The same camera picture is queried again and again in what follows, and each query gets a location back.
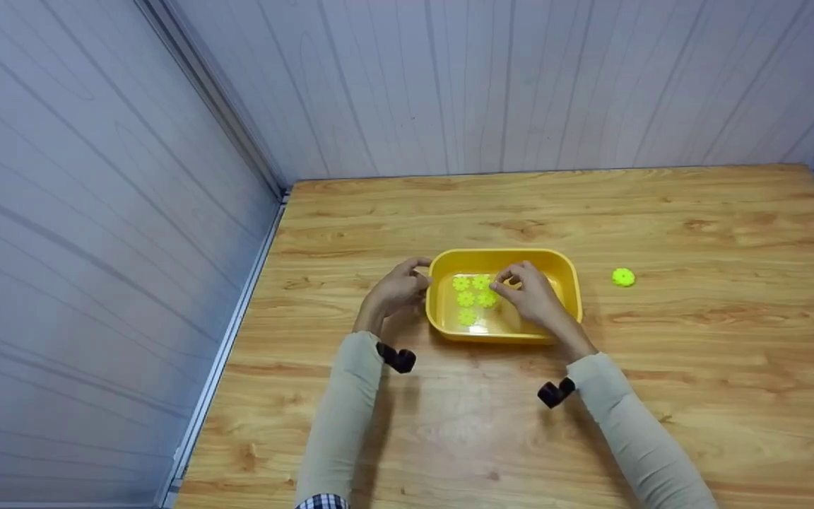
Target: tray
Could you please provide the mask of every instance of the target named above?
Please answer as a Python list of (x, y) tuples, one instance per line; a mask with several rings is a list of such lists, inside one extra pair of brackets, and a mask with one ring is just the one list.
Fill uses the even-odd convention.
[[(426, 293), (429, 322), (442, 336), (453, 341), (551, 344), (552, 338), (546, 331), (520, 318), (517, 309), (501, 297), (490, 309), (480, 305), (465, 308), (458, 304), (455, 277), (473, 278), (484, 274), (493, 280), (508, 265), (524, 260), (529, 260), (548, 277), (565, 309), (576, 321), (582, 321), (576, 269), (563, 254), (550, 249), (452, 249), (439, 254), (429, 268), (432, 277), (432, 285)], [(468, 291), (483, 292), (473, 287)], [(462, 325), (459, 321), (459, 313), (464, 309), (471, 309), (476, 316), (472, 325)]]

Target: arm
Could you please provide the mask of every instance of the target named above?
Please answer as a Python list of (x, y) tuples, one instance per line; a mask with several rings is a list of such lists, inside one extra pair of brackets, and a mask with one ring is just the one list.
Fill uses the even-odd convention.
[[(506, 281), (521, 287), (506, 286)], [(687, 453), (646, 409), (614, 362), (596, 350), (568, 315), (545, 275), (529, 262), (514, 264), (495, 277), (492, 289), (514, 304), (524, 319), (555, 336), (559, 351), (571, 361), (568, 376), (644, 507), (716, 507)]]
[[(348, 500), (382, 377), (382, 357), (375, 350), (382, 322), (401, 306), (421, 300), (429, 278), (417, 273), (416, 268), (428, 267), (429, 263), (426, 258), (411, 258), (397, 265), (362, 302), (353, 331), (342, 341), (332, 363), (329, 386), (309, 432), (297, 476), (298, 505), (313, 496)], [(334, 507), (328, 500), (322, 502)]]

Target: long sleeve shirt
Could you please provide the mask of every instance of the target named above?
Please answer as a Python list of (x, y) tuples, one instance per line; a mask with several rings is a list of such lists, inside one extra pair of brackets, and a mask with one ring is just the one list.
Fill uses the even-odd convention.
[[(382, 376), (379, 339), (353, 332), (342, 342), (329, 387), (307, 439), (297, 480), (297, 509), (346, 509), (353, 471), (372, 419)], [(633, 392), (604, 353), (567, 367), (640, 505), (646, 509), (714, 509), (708, 486), (684, 450)]]

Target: metal wall panel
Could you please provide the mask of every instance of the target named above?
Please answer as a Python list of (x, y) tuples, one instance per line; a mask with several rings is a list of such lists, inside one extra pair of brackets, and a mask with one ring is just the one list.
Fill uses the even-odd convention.
[(287, 183), (814, 167), (814, 0), (172, 5)]
[(0, 1), (0, 503), (152, 505), (277, 210), (132, 0)]

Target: wooden table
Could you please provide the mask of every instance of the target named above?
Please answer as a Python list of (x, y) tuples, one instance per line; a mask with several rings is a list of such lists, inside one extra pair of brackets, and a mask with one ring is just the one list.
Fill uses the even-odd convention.
[[(724, 507), (814, 507), (814, 180), (801, 165), (297, 184), (177, 506), (290, 509), (329, 364), (409, 255), (568, 255), (584, 324)], [(629, 267), (636, 286), (611, 284)], [(536, 399), (549, 349), (450, 344), (404, 313), (353, 506), (631, 504), (577, 397)]]

